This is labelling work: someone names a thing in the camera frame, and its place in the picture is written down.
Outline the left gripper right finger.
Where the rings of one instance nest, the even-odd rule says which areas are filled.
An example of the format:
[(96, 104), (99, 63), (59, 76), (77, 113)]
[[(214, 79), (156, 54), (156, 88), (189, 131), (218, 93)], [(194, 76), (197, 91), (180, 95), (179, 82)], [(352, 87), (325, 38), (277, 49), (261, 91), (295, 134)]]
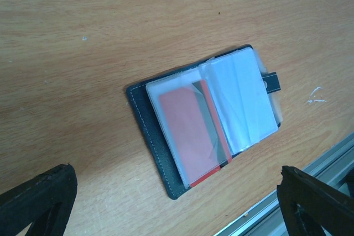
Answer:
[(293, 166), (283, 166), (277, 197), (289, 235), (353, 235), (353, 198)]

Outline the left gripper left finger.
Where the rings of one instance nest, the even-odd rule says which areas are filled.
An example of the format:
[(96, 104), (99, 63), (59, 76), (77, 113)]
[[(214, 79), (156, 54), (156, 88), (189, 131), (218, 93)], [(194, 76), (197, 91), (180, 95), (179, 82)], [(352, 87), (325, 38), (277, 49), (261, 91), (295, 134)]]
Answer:
[(77, 195), (71, 165), (60, 164), (1, 194), (1, 235), (63, 235)]

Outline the dark blue card holder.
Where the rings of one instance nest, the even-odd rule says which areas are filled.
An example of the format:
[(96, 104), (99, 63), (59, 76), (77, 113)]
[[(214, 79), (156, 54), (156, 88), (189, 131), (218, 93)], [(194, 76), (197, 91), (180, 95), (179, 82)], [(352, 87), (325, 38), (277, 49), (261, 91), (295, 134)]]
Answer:
[(128, 86), (168, 196), (178, 199), (274, 134), (280, 89), (249, 44)]

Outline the plain red card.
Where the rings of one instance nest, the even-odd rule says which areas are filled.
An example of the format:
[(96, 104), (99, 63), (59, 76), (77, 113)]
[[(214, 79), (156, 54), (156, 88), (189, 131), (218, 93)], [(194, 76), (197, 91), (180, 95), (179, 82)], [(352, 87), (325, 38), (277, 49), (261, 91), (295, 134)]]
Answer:
[(159, 96), (163, 128), (185, 187), (195, 187), (232, 160), (205, 80)]

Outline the aluminium front rail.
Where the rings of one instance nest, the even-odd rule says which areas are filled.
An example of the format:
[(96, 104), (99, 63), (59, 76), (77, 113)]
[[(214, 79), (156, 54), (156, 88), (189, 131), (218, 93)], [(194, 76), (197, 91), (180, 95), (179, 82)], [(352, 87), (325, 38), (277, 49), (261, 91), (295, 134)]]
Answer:
[(305, 169), (283, 166), (277, 189), (219, 235), (353, 235), (353, 135)]

